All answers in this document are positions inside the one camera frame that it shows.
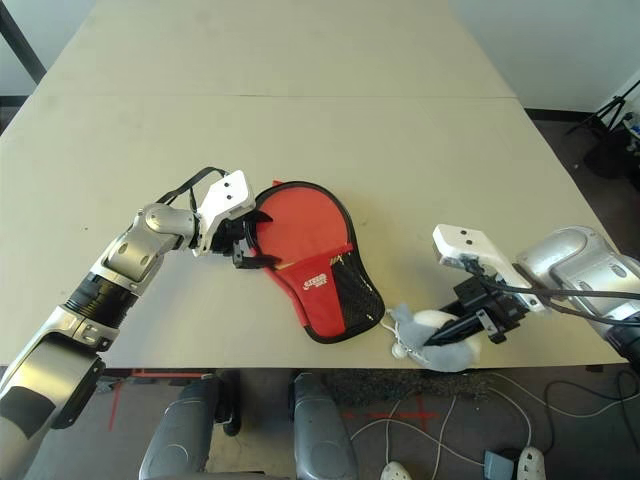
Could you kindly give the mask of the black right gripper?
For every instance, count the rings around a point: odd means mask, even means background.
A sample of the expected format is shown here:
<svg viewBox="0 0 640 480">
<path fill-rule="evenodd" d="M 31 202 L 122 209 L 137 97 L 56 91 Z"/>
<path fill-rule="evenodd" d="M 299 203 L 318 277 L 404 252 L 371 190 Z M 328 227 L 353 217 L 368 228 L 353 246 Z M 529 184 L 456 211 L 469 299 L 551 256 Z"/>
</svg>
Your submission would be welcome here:
<svg viewBox="0 0 640 480">
<path fill-rule="evenodd" d="M 525 306 L 519 299 L 477 278 L 455 286 L 454 292 L 458 300 L 440 308 L 448 315 L 447 320 L 426 340 L 425 346 L 457 343 L 482 331 L 492 343 L 499 344 L 525 317 Z"/>
</svg>

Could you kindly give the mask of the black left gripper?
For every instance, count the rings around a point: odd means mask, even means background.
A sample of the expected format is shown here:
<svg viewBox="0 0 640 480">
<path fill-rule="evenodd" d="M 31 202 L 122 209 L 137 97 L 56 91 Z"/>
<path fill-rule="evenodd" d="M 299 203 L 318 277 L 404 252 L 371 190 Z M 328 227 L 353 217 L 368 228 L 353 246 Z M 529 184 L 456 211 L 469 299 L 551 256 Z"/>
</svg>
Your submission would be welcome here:
<svg viewBox="0 0 640 480">
<path fill-rule="evenodd" d="M 238 269 L 273 268 L 280 259 L 272 255 L 245 256 L 241 241 L 246 239 L 249 228 L 257 223 L 272 222 L 267 213 L 253 210 L 236 219 L 223 220 L 214 234 L 214 253 L 229 257 Z"/>
</svg>

